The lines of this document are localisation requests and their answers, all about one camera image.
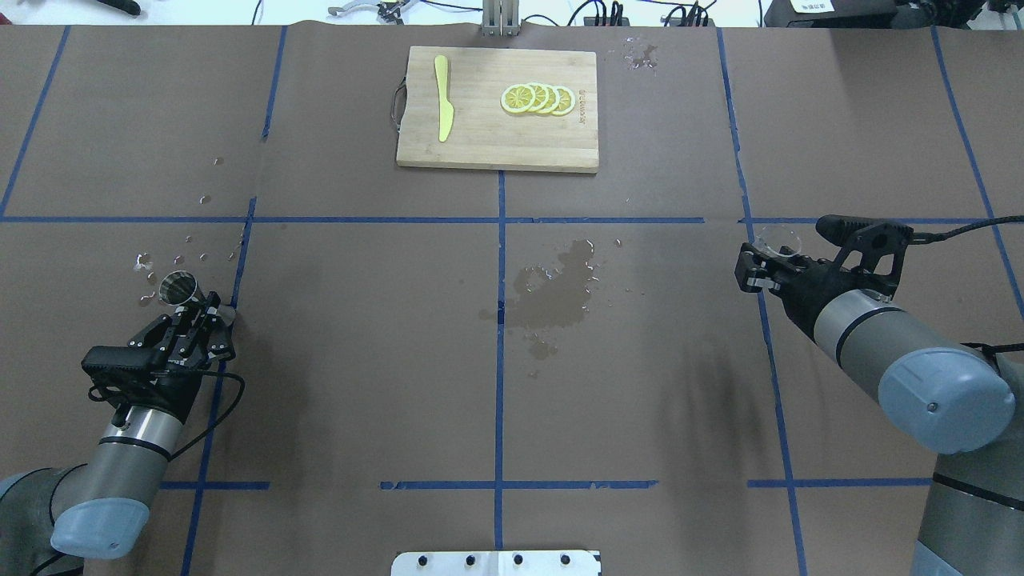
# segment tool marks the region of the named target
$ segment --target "cutting board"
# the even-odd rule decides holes
[[[449,58],[449,100],[455,107],[452,133],[444,142],[437,137],[438,54]],[[575,109],[562,117],[505,112],[505,89],[527,82],[575,91]],[[594,52],[413,46],[406,84],[399,166],[597,172]]]

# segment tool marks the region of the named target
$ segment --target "yellow knife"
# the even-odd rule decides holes
[[[437,75],[437,99],[440,101],[437,139],[444,141],[452,133],[452,123],[455,121],[455,107],[447,99],[447,56],[438,54],[434,57],[434,74]]]

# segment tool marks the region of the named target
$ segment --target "lemon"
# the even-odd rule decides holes
[[[522,114],[534,106],[537,92],[528,84],[513,84],[502,93],[502,108],[511,114]]]
[[[554,86],[558,94],[558,106],[551,111],[552,116],[565,116],[575,108],[575,92],[565,86]]]
[[[541,110],[531,112],[537,112],[538,114],[551,114],[556,108],[558,108],[558,90],[550,84],[545,84],[544,89],[548,92],[548,106],[542,108]]]
[[[540,82],[530,82],[529,87],[534,88],[534,106],[529,107],[530,112],[537,112],[548,106],[548,101],[551,98],[551,94],[545,89],[547,84],[541,84]]]

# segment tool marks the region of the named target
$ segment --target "blue tape line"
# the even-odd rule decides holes
[[[935,56],[939,61],[939,72],[942,73],[942,83],[946,87],[946,96],[949,97],[949,108],[953,111],[953,120],[956,121],[956,129],[959,130],[964,150],[967,152],[967,158],[971,162],[974,181],[978,184],[978,193],[981,194],[981,201],[985,205],[985,213],[988,214],[989,218],[994,218],[995,212],[992,210],[988,191],[985,190],[985,181],[981,178],[981,170],[978,168],[978,160],[975,158],[974,149],[971,147],[971,138],[967,135],[964,119],[961,117],[959,108],[956,106],[956,96],[953,94],[952,84],[949,83],[949,74],[946,72],[946,60],[942,55],[942,45],[939,42],[939,29],[934,26],[932,27],[932,43],[935,45]],[[1007,246],[1002,242],[1002,233],[999,232],[999,227],[992,227],[992,235],[995,237],[995,245],[998,247],[999,256],[1002,258],[1002,266],[1007,270],[1010,288],[1013,290],[1014,298],[1017,300],[1017,312],[1024,319],[1024,297],[1021,296],[1021,290],[1017,284],[1017,275],[1014,274],[1013,265],[1010,263],[1010,256],[1007,255]]]
[[[647,490],[656,480],[428,480],[382,482],[380,489],[391,490]]]
[[[258,223],[394,223],[394,224],[496,224],[494,217],[442,216],[259,216]]]
[[[494,490],[490,480],[434,480],[423,482],[382,482],[381,490]]]
[[[890,220],[896,220],[903,222],[905,224],[950,224],[950,225],[963,225],[971,224],[982,220],[983,218],[888,218]],[[736,223],[751,223],[756,224],[814,224],[817,223],[817,218],[810,217],[787,217],[787,218],[770,218],[770,217],[751,217],[741,218],[736,221]]]
[[[27,223],[239,223],[245,216],[3,216],[0,221]]]
[[[505,481],[505,170],[498,171],[498,328],[495,362],[495,549],[505,547],[502,508]]]
[[[507,490],[647,490],[656,480],[509,480]]]
[[[43,82],[43,89],[39,92],[39,99],[36,100],[36,110],[32,113],[32,119],[29,120],[29,128],[25,131],[25,138],[22,140],[22,148],[17,151],[17,159],[14,160],[14,167],[10,171],[10,178],[7,180],[7,189],[3,193],[3,199],[0,200],[0,216],[3,216],[4,212],[7,211],[7,203],[10,202],[10,195],[14,192],[14,183],[17,181],[17,174],[22,171],[22,162],[25,160],[25,154],[29,151],[29,141],[32,140],[32,134],[36,131],[36,122],[39,122],[39,115],[43,111],[43,104],[46,101],[46,94],[50,91],[50,84],[53,83],[53,76],[57,73],[57,66],[60,64],[60,56],[63,54],[65,45],[68,44],[68,35],[71,34],[71,27],[66,26],[65,32],[60,36],[60,43],[57,44],[57,51],[53,54],[53,61],[50,64],[50,72],[46,75],[46,81]]]
[[[825,478],[801,480],[751,480],[748,488],[888,488],[903,486],[931,486],[930,478]]]
[[[580,218],[567,217],[512,217],[506,218],[510,224],[702,224],[701,217],[602,217],[584,216]]]
[[[269,482],[207,482],[202,485],[203,490],[227,490],[227,491],[261,491],[269,490]],[[198,490],[198,482],[162,482],[161,490]]]
[[[227,364],[220,363],[217,372],[223,373],[227,369]],[[223,388],[224,379],[217,378],[217,383],[213,388],[213,401],[210,403],[210,415],[207,418],[207,427],[212,427],[217,419],[217,412],[220,410],[220,394]],[[199,479],[196,482],[196,497],[193,500],[191,518],[188,521],[188,536],[185,538],[185,551],[181,559],[181,576],[188,576],[191,570],[191,557],[196,549],[196,535],[199,533],[200,512],[203,508],[203,493],[206,491],[206,478],[210,469],[210,455],[213,452],[213,434],[211,430],[206,435],[203,442],[203,458],[199,463]]]
[[[722,65],[722,83],[725,88],[725,101],[729,111],[729,130],[732,133],[732,150],[736,162],[736,177],[739,180],[739,189],[742,192],[743,219],[746,223],[746,239],[754,242],[753,211],[751,210],[751,199],[746,190],[746,177],[743,175],[743,166],[739,162],[739,129],[736,126],[736,109],[732,99],[732,86],[729,82],[729,66],[725,55],[725,38],[722,29],[716,28],[718,35],[718,54]],[[758,294],[758,310],[761,315],[761,332],[764,336],[765,346],[768,349],[768,364],[771,367],[771,385],[775,395],[775,423],[778,428],[778,443],[782,452],[782,468],[785,472],[785,480],[793,481],[793,462],[790,458],[790,441],[785,431],[785,415],[782,411],[782,395],[778,387],[778,372],[775,367],[775,348],[772,345],[771,326],[768,324],[768,308],[765,305],[764,293]],[[801,576],[807,576],[807,558],[804,553],[804,536],[800,528],[800,511],[797,506],[797,490],[793,486],[786,488],[790,500],[790,518],[793,522],[793,539],[797,548],[797,566]]]
[[[239,268],[234,271],[234,287],[231,288],[233,308],[239,307],[239,291],[242,289],[242,275],[246,272],[246,258],[249,256],[249,238],[253,232],[253,218],[256,214],[256,198],[249,201],[249,214],[246,216],[246,227],[242,231],[242,252],[239,253]]]
[[[281,39],[278,40],[278,59],[273,64],[273,79],[270,80],[270,96],[266,100],[266,119],[263,121],[263,139],[270,135],[270,119],[273,117],[273,100],[278,97],[278,79],[281,78],[281,60],[285,55],[285,38],[288,27],[281,27]]]

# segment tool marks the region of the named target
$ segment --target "white label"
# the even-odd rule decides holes
[[[790,0],[793,9],[798,14],[820,14],[822,12],[834,12],[831,0]]]

